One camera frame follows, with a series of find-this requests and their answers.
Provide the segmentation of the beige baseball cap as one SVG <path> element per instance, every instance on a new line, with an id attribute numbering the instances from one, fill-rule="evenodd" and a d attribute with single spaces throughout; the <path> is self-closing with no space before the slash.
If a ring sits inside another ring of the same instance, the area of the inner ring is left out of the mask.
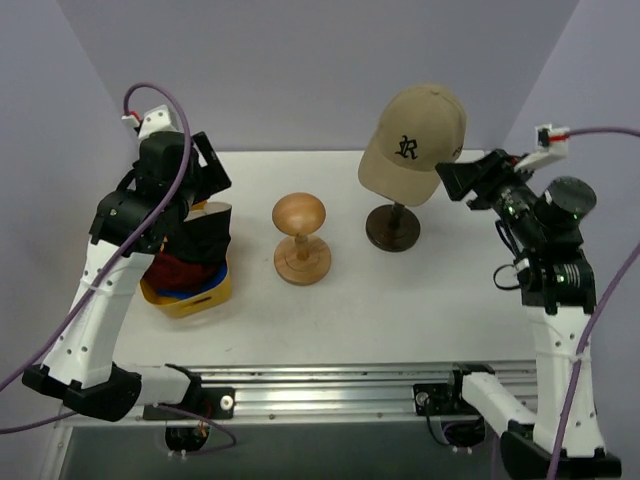
<path id="1" fill-rule="evenodd" d="M 439 84 L 419 84 L 397 93 L 381 113 L 358 167 L 367 190 L 415 207 L 440 184 L 439 163 L 462 153 L 467 114 L 458 97 Z"/>

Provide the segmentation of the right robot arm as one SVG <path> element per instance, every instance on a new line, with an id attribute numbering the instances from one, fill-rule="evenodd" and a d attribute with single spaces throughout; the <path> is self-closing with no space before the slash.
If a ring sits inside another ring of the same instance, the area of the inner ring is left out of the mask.
<path id="1" fill-rule="evenodd" d="M 450 199 L 497 214 L 533 333 L 537 407 L 524 406 L 491 367 L 468 363 L 453 368 L 424 411 L 477 415 L 498 436 L 513 479 L 617 479 L 621 461 L 605 445 L 594 402 L 589 340 L 595 277 L 579 228 L 597 197 L 571 176 L 535 193 L 528 185 L 534 169 L 530 157 L 501 149 L 436 167 Z"/>

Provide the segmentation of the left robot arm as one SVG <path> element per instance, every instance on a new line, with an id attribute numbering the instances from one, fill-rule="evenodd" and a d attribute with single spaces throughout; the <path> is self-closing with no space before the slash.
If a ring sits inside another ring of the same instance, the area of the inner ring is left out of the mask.
<path id="1" fill-rule="evenodd" d="M 230 186 L 205 133 L 161 131 L 142 140 L 132 169 L 98 204 L 65 328 L 46 357 L 25 368 L 22 384 L 111 422 L 147 404 L 194 417 L 202 405 L 198 375 L 175 364 L 126 369 L 113 354 L 139 286 L 195 297 L 223 283 L 231 210 L 197 217 L 195 207 Z"/>

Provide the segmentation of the black hat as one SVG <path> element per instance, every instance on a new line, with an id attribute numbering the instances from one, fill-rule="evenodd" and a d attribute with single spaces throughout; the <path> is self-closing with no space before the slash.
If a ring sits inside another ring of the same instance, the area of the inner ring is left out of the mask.
<path id="1" fill-rule="evenodd" d="M 163 252 L 192 264 L 215 264 L 226 259 L 231 241 L 232 206 L 206 202 L 192 210 L 178 229 L 167 237 Z"/>

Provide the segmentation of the cream mannequin head stand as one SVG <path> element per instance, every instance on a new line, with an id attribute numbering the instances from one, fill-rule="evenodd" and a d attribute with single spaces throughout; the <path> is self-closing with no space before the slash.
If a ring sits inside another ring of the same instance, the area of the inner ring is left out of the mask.
<path id="1" fill-rule="evenodd" d="M 411 249 L 422 231 L 420 220 L 410 209 L 414 205 L 405 187 L 386 188 L 376 192 L 388 203 L 371 210 L 366 218 L 365 233 L 378 249 L 404 252 Z"/>

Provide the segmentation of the dark red hat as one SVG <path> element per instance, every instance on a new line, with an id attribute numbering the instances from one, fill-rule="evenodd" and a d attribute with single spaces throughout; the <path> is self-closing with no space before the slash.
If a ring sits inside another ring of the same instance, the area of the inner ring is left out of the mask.
<path id="1" fill-rule="evenodd" d="M 189 263 L 160 252 L 155 256 L 143 279 L 156 292 L 188 291 L 200 289 L 216 275 L 222 263 Z"/>

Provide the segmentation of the blue hat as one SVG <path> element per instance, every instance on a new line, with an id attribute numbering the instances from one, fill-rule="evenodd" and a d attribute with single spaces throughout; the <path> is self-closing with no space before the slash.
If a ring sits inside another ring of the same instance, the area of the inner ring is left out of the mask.
<path id="1" fill-rule="evenodd" d="M 168 289 L 156 289 L 155 293 L 159 296 L 163 296 L 163 297 L 169 297 L 169 298 L 175 298 L 178 300 L 185 300 L 188 298 L 191 298 L 193 296 L 199 295 L 201 293 L 204 293 L 212 288 L 216 288 L 217 286 L 221 285 L 222 282 L 225 280 L 225 278 L 228 275 L 228 265 L 226 263 L 224 263 L 219 270 L 216 272 L 215 275 L 213 275 L 212 277 L 210 277 L 203 285 L 201 285 L 198 289 L 194 290 L 194 291 L 187 291 L 187 290 L 168 290 Z"/>

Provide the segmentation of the light wooden hat stand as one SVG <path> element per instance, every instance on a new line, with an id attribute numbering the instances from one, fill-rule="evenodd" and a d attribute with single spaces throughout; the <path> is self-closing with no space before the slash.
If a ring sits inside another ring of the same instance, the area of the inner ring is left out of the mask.
<path id="1" fill-rule="evenodd" d="M 315 235 L 325 220 L 324 204 L 310 193 L 290 193 L 276 202 L 272 221 L 285 237 L 274 251 L 274 267 L 284 281 L 309 286 L 328 274 L 331 251 L 328 244 Z"/>

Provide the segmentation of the yellow plastic basket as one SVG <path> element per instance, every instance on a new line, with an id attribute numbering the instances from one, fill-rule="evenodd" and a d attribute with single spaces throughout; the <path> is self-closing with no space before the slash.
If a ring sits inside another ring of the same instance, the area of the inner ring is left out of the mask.
<path id="1" fill-rule="evenodd" d="M 203 208 L 205 203 L 206 202 L 202 202 L 200 204 L 195 205 L 194 207 L 192 207 L 191 211 L 195 209 Z M 164 250 L 164 245 L 166 243 L 167 237 L 165 238 L 161 246 L 160 252 L 163 252 Z M 162 313 L 164 313 L 166 316 L 170 318 L 183 318 L 188 315 L 192 315 L 206 309 L 217 307 L 225 303 L 226 301 L 228 301 L 232 296 L 232 282 L 231 282 L 230 267 L 229 267 L 229 261 L 228 261 L 228 250 L 226 254 L 226 259 L 223 260 L 221 263 L 222 265 L 224 263 L 228 265 L 229 271 L 228 271 L 227 277 L 225 278 L 225 280 L 222 282 L 221 285 L 217 286 L 216 288 L 212 288 L 204 293 L 201 293 L 199 295 L 193 296 L 185 300 L 178 300 L 175 298 L 163 297 L 163 296 L 157 295 L 155 293 L 155 290 L 151 288 L 146 283 L 146 281 L 142 278 L 142 280 L 140 281 L 140 288 L 142 291 L 142 295 L 149 304 L 158 308 Z"/>

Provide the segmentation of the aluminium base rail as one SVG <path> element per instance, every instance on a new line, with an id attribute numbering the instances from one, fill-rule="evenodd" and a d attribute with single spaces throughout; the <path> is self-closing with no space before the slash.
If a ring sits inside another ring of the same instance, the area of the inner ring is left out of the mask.
<path id="1" fill-rule="evenodd" d="M 434 404 L 432 418 L 459 419 L 440 405 L 453 382 L 451 363 L 302 366 L 197 365 L 199 412 L 232 425 L 416 422 Z"/>

